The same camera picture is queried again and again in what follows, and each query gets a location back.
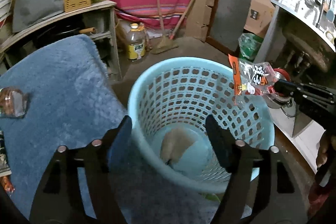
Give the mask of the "brown paper ball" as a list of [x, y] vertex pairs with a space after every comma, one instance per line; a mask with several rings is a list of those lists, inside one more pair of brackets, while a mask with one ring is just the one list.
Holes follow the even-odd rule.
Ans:
[[166, 165], [176, 164], [194, 143], [195, 138], [186, 130], [178, 127], [174, 128], [165, 134], [159, 157]]

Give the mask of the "green plastic bag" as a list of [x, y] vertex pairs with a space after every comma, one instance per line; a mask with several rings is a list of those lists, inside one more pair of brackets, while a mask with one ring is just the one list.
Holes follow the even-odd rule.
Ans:
[[254, 61], [263, 43], [263, 38], [252, 33], [243, 33], [238, 38], [240, 58]]

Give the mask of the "clear red snack wrapper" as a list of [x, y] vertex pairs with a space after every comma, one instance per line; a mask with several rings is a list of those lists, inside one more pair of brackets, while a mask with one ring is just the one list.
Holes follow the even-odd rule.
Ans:
[[276, 72], [268, 62], [254, 64], [235, 56], [228, 56], [233, 79], [235, 103], [244, 104], [244, 96], [263, 96], [275, 93]]

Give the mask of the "cardboard box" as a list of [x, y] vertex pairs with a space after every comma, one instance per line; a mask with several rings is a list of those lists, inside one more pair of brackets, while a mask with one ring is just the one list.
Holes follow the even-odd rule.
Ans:
[[251, 0], [244, 29], [265, 38], [275, 7], [270, 0]]

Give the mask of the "wooden low shelf table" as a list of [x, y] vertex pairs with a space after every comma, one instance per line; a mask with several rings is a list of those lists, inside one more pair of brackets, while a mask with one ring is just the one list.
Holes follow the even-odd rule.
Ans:
[[116, 37], [116, 3], [102, 1], [64, 12], [12, 34], [1, 43], [1, 73], [33, 51], [69, 36], [84, 34], [100, 50], [113, 80], [122, 78]]

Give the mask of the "blue fuzzy table mat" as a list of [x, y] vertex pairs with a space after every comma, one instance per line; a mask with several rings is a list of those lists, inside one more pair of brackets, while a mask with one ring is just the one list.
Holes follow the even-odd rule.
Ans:
[[[117, 99], [107, 69], [90, 38], [72, 36], [45, 46], [1, 76], [29, 96], [23, 118], [2, 118], [13, 203], [30, 215], [35, 191], [60, 145], [85, 147], [116, 128], [126, 109]], [[172, 184], [139, 154], [130, 138], [114, 146], [109, 178], [128, 223], [210, 223], [219, 203]]]

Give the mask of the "wooden broom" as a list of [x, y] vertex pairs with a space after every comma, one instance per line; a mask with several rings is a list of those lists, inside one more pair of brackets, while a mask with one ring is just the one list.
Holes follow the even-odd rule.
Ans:
[[160, 28], [162, 31], [162, 37], [160, 42], [158, 42], [153, 49], [151, 50], [151, 53], [154, 55], [158, 55], [160, 53], [167, 52], [169, 50], [173, 50], [174, 48], [178, 48], [179, 45], [174, 41], [175, 34], [179, 30], [183, 20], [185, 19], [187, 13], [191, 9], [191, 6], [194, 4], [195, 0], [190, 0], [187, 8], [185, 9], [184, 13], [181, 15], [179, 21], [177, 22], [177, 25], [175, 26], [173, 32], [171, 35], [167, 36], [166, 30], [165, 30], [165, 25], [163, 23], [163, 14], [161, 10], [161, 3], [160, 0], [157, 1], [157, 10], [158, 10], [158, 15], [159, 15], [159, 22], [160, 22]]

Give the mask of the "clear jar with brown contents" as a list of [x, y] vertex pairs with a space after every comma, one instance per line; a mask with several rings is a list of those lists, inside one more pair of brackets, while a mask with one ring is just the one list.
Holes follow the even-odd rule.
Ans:
[[1, 118], [21, 118], [26, 114], [29, 95], [13, 87], [1, 88]]

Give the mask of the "yellow oil bottle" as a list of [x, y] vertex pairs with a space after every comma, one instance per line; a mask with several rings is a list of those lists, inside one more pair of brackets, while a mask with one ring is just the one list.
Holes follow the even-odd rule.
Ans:
[[137, 61], [144, 57], [146, 53], [146, 37], [144, 27], [137, 23], [130, 24], [130, 31], [126, 36], [127, 57], [130, 61]]

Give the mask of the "light blue plastic basket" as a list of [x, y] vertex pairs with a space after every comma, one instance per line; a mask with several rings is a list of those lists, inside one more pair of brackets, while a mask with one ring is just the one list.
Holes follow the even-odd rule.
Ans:
[[[274, 144], [264, 99], [246, 95], [236, 103], [231, 68], [207, 59], [176, 57], [151, 66], [134, 83], [127, 110], [133, 141], [146, 162], [170, 182], [196, 192], [222, 193], [230, 179], [206, 135], [207, 116], [251, 147]], [[183, 129], [194, 143], [179, 162], [166, 165], [159, 157], [161, 144], [174, 128]]]

